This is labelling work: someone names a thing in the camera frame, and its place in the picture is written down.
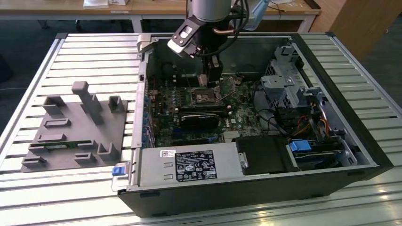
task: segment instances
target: blue tab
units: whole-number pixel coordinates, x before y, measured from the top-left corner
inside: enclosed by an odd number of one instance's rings
[[[311,151],[311,146],[307,140],[295,140],[289,143],[289,149],[292,152]]]
[[[125,175],[125,167],[124,166],[114,166],[112,170],[113,176],[124,176]]]

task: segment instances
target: green circuit board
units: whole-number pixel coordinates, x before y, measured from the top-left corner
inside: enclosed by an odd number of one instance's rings
[[[153,122],[154,145],[166,147],[174,145],[194,145],[228,142],[224,137],[226,132],[234,131],[238,136],[257,136],[262,134],[258,121],[249,103],[250,83],[241,82],[234,75],[222,76],[221,82],[214,88],[198,87],[176,88],[164,86],[154,97]],[[180,116],[174,114],[174,108],[213,104],[213,98],[218,104],[228,106],[229,115],[218,118],[217,127],[213,129],[186,131],[180,128],[177,122]]]

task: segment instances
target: white sticker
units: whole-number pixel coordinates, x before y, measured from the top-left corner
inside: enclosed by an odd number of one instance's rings
[[[46,149],[58,149],[58,148],[66,148],[65,145],[53,145],[53,146],[46,146]]]
[[[110,11],[110,13],[121,13],[121,14],[128,14],[128,11],[117,10],[117,11]]]
[[[160,157],[174,157],[176,150],[161,150]]]

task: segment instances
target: power supply label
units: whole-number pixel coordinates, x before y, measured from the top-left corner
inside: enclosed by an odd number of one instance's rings
[[[176,180],[178,182],[217,178],[213,152],[184,152],[174,154]]]

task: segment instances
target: floor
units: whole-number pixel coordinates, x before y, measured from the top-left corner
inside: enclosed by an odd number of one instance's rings
[[[125,32],[132,32],[129,22],[122,21]],[[0,21],[0,54],[14,72],[11,78],[0,83],[0,133],[7,123],[31,77],[39,66],[53,38],[58,32],[77,32],[73,21],[49,21],[47,29],[41,29],[35,21]],[[142,24],[149,32],[172,32],[170,24],[154,21]],[[118,21],[82,21],[81,32],[121,32]],[[363,66],[402,105],[402,16],[388,28],[372,52],[361,61]]]

